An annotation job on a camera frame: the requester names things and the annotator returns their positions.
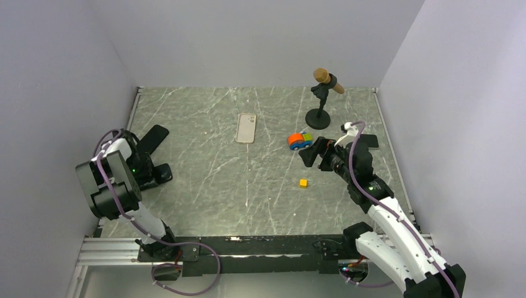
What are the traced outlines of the black smartphone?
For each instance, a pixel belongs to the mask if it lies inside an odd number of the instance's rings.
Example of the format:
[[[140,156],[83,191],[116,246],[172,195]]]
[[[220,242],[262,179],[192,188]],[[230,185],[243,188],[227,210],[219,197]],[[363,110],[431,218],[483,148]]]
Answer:
[[[364,142],[369,148],[372,149],[378,149],[380,147],[378,137],[376,135],[362,134],[360,136],[360,141]]]

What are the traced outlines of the beige phone case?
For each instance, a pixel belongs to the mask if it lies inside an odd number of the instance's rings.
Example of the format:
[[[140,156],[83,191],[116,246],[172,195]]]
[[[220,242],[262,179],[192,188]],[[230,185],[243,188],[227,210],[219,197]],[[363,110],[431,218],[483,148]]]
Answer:
[[[238,115],[238,125],[235,140],[238,143],[252,144],[255,139],[257,116],[241,113]]]

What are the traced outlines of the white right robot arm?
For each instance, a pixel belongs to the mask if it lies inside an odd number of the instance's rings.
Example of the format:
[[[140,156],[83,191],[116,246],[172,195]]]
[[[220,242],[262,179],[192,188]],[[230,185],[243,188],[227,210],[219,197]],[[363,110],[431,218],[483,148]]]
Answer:
[[[344,229],[342,250],[350,258],[363,256],[375,263],[404,297],[461,297],[466,274],[450,265],[428,244],[404,213],[393,191],[374,173],[373,156],[362,141],[346,147],[319,137],[302,148],[306,167],[321,158],[318,169],[336,173],[347,183],[352,201],[388,236],[387,245],[365,222]]]

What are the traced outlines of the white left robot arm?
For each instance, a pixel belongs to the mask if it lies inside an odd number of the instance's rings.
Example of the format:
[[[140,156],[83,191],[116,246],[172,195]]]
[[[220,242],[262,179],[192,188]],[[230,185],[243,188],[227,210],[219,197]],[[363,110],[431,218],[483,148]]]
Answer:
[[[152,152],[168,135],[155,126],[142,139],[126,129],[112,129],[98,141],[89,161],[75,167],[91,212],[99,219],[123,220],[139,234],[136,242],[146,254],[164,261],[180,248],[171,229],[142,203],[142,191],[173,178],[170,166],[154,165]]]

